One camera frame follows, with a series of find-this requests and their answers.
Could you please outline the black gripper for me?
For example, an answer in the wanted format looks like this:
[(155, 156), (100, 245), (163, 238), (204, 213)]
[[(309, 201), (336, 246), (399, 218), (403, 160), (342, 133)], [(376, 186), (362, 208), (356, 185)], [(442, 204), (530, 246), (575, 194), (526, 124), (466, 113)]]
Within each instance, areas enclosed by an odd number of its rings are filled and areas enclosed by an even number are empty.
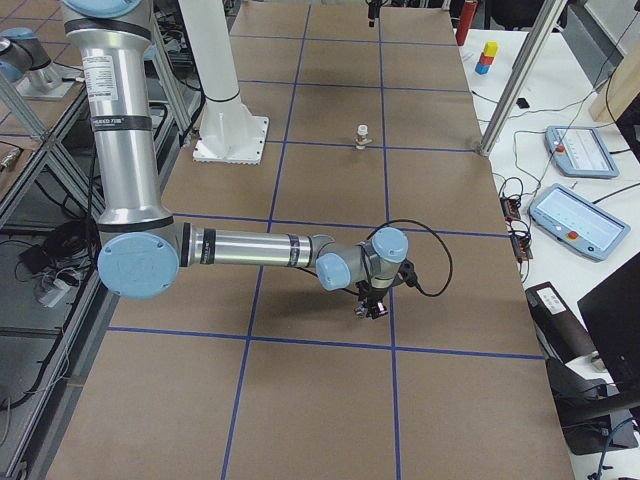
[(358, 306), (363, 306), (367, 310), (365, 318), (378, 319), (389, 313), (384, 304), (384, 298), (388, 292), (387, 288), (375, 288), (367, 281), (358, 282), (356, 287), (358, 290)]

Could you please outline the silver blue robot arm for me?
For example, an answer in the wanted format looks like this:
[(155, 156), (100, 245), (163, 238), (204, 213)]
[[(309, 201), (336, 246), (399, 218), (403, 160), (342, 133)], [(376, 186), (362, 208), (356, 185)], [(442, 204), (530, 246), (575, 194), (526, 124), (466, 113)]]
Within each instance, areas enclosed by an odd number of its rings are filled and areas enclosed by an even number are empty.
[(408, 275), (408, 240), (382, 227), (354, 246), (302, 236), (199, 228), (164, 207), (156, 164), (144, 56), (152, 44), (149, 1), (67, 1), (64, 27), (80, 51), (104, 212), (97, 268), (112, 292), (147, 299), (194, 264), (311, 268), (327, 290), (358, 289), (357, 313), (377, 318)]

